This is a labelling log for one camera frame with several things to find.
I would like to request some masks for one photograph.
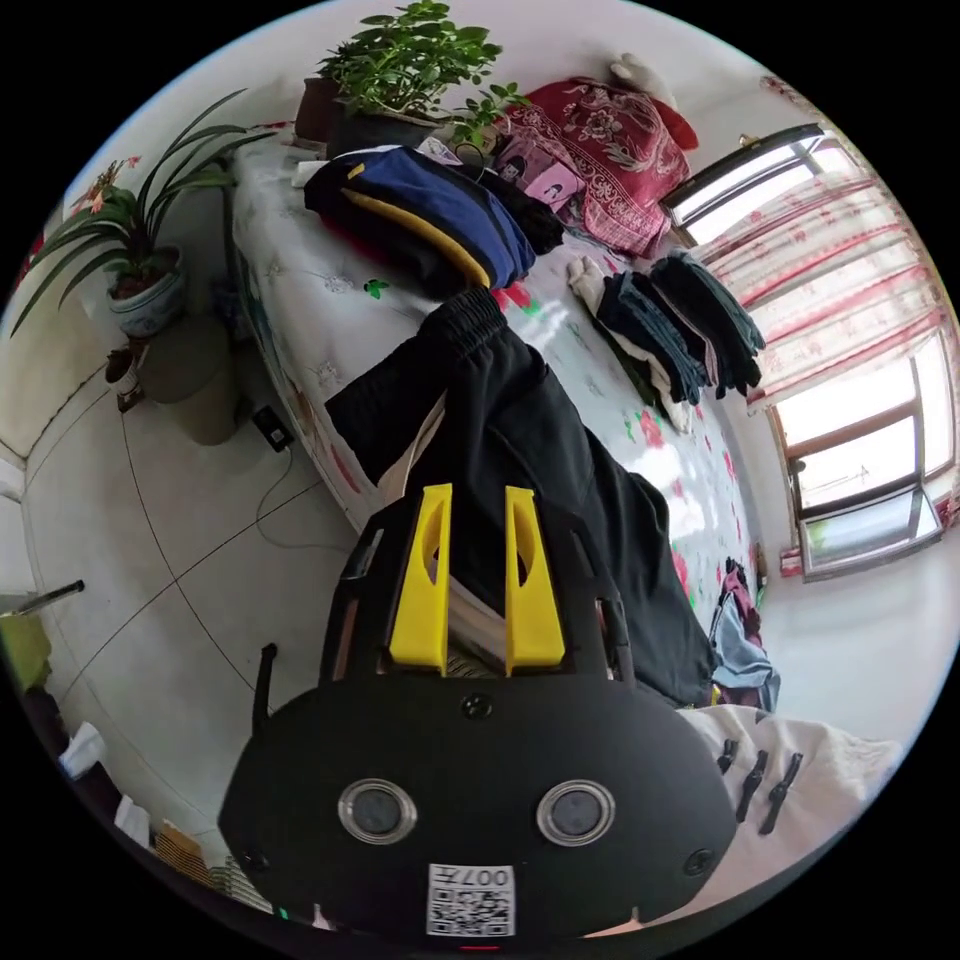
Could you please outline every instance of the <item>qr code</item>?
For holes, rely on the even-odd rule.
[[[511,867],[431,864],[427,933],[442,937],[510,937],[514,930]]]

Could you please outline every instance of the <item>black pants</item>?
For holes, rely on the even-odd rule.
[[[543,358],[485,290],[455,297],[327,404],[377,482],[446,390],[443,422],[408,486],[453,484],[451,573],[504,609],[504,487],[577,513],[620,590],[639,684],[677,706],[709,702],[715,658],[673,566],[667,505],[580,421]]]

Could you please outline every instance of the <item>blue ceramic pot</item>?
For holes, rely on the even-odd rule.
[[[177,266],[171,273],[136,296],[125,300],[107,298],[120,329],[128,337],[152,337],[183,313],[186,305],[183,253],[179,247],[173,249],[177,253]]]

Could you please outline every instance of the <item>window frame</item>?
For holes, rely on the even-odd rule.
[[[810,140],[811,138],[814,138],[812,145],[808,147],[801,146],[804,141]],[[757,157],[763,156],[765,153],[779,150],[781,147],[792,147],[794,156],[766,170],[745,177],[739,183],[734,184],[719,196],[707,200],[684,217],[681,217],[677,213],[677,207],[679,207],[680,204],[695,197],[699,191],[710,186],[711,183],[715,183],[721,177],[735,173],[736,170],[744,164],[755,160]],[[818,150],[831,147],[843,150],[843,145],[830,133],[825,131],[819,123],[805,123],[796,127],[788,127],[786,130],[780,130],[777,133],[772,133],[769,136],[754,140],[746,146],[735,150],[733,153],[711,163],[708,167],[694,174],[680,184],[680,186],[668,193],[667,196],[660,201],[660,208],[670,219],[670,229],[681,243],[687,248],[696,247],[698,246],[698,241],[694,239],[689,231],[691,225],[695,225],[698,220],[707,214],[720,209],[748,190],[752,190],[754,187],[768,180],[772,180],[774,177],[780,176],[789,170],[794,170],[802,166],[807,167],[813,176],[820,176],[824,173],[824,169],[817,162],[816,153]],[[850,159],[853,163],[856,163],[853,157]]]
[[[946,364],[947,345],[944,342],[944,334],[942,332],[938,332],[934,339],[939,345],[941,355],[944,363]],[[873,416],[866,417],[863,420],[857,421],[856,423],[848,424],[845,427],[831,430],[830,432],[817,437],[811,437],[809,440],[790,444],[787,441],[786,431],[783,427],[783,421],[776,405],[767,410],[767,415],[773,427],[777,446],[779,447],[781,454],[781,465],[784,470],[784,481],[789,499],[792,526],[797,537],[797,545],[800,547],[803,576],[805,580],[813,581],[835,576],[843,576],[847,573],[870,569],[874,566],[889,563],[892,560],[898,559],[902,556],[907,556],[910,553],[921,549],[928,543],[938,540],[942,535],[942,530],[935,531],[934,533],[920,538],[919,540],[911,541],[906,546],[899,550],[892,551],[890,554],[882,554],[879,557],[865,558],[862,563],[857,563],[855,561],[846,562],[843,564],[842,569],[830,571],[811,571],[809,569],[804,524],[815,520],[825,520],[833,516],[849,513],[862,507],[870,506],[873,503],[879,503],[883,500],[903,494],[910,490],[920,491],[926,495],[924,487],[927,483],[938,479],[951,470],[954,470],[957,466],[958,451],[956,449],[955,439],[951,435],[950,458],[935,470],[929,472],[925,470],[924,454],[926,447],[926,425],[923,418],[923,397],[921,393],[920,374],[916,360],[913,357],[908,359],[910,363],[910,370],[913,375],[913,399],[905,403],[898,404],[896,407],[884,411],[883,413],[874,414]],[[951,382],[949,375],[946,377],[946,384],[951,407],[955,410],[957,398],[954,394],[953,383]],[[907,419],[908,417],[912,418],[914,423],[914,469],[910,474],[891,481],[890,483],[882,484],[881,486],[874,487],[870,490],[865,490],[862,493],[854,494],[852,496],[840,497],[836,500],[827,501],[814,506],[803,506],[799,481],[800,471],[797,469],[798,461],[802,460],[805,456],[812,456],[815,453],[821,453],[825,450],[833,449],[834,447],[840,446],[843,443],[859,440],[862,437],[869,436],[871,433],[882,430],[894,423],[899,423],[901,420]]]

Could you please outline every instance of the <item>screw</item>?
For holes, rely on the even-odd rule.
[[[262,873],[269,866],[267,858],[259,850],[244,850],[242,857],[244,864],[255,873]]]
[[[688,877],[699,877],[709,870],[712,864],[712,850],[696,850],[687,857],[687,862],[683,865],[683,872]]]
[[[471,693],[460,704],[468,720],[486,720],[493,713],[493,701],[485,693]]]

